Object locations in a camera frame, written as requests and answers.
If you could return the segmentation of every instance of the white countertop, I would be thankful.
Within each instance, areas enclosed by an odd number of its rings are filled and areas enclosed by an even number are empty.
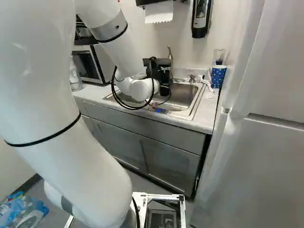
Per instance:
[[[214,93],[211,93],[208,91],[207,88],[205,89],[205,92],[201,97],[199,106],[192,120],[151,112],[144,109],[136,110],[136,111],[128,110],[121,107],[119,104],[115,102],[107,101],[103,99],[104,97],[108,96],[111,93],[112,92],[110,85],[97,86],[97,85],[84,84],[84,88],[82,90],[73,92],[73,95],[74,98],[77,100],[119,110],[137,116],[142,116],[145,118],[153,119],[167,124],[172,124],[175,126],[194,130],[197,132],[212,134],[216,106],[217,106],[217,97],[219,94],[218,90],[216,90]]]

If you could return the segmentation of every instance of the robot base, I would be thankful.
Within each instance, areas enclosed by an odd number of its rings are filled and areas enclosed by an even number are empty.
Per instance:
[[[140,228],[186,228],[186,205],[183,195],[158,195],[133,192],[140,217]],[[123,228],[136,228],[133,202],[130,204]],[[70,216],[64,228],[71,228],[74,217]]]

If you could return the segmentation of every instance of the gray floor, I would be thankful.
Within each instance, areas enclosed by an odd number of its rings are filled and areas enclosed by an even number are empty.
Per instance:
[[[169,191],[149,182],[145,178],[142,178],[130,171],[127,171],[132,183],[133,183],[133,191],[141,191],[146,193],[153,193],[153,194],[171,194]],[[43,190],[43,181],[38,182],[35,186],[32,187],[27,192],[27,195],[33,196],[39,200],[42,200],[49,208],[49,214],[40,222],[39,228],[63,228],[66,224],[66,221],[69,215],[54,206],[46,197],[44,190]],[[186,202],[186,221],[189,221],[193,210],[192,202]],[[75,221],[73,224],[73,228],[86,228],[83,223],[79,221]]]

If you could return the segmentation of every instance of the sink faucet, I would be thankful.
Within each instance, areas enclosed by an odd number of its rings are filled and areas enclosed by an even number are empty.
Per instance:
[[[168,46],[168,50],[169,50],[169,55],[168,55],[168,60],[169,62],[171,63],[171,66],[170,66],[170,76],[171,76],[171,80],[173,80],[173,74],[172,74],[172,69],[173,69],[173,55],[172,55],[172,52],[171,52],[171,47]]]
[[[189,83],[196,83],[196,81],[195,81],[195,76],[194,76],[194,75],[189,74],[189,75],[187,76],[187,78],[190,78],[190,79],[189,79]]]

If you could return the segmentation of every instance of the microwave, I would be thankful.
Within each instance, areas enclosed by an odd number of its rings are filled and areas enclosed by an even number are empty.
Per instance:
[[[83,82],[107,84],[111,81],[115,64],[79,17],[72,58]]]
[[[74,46],[72,58],[82,81],[97,84],[111,81],[115,64],[100,45]]]

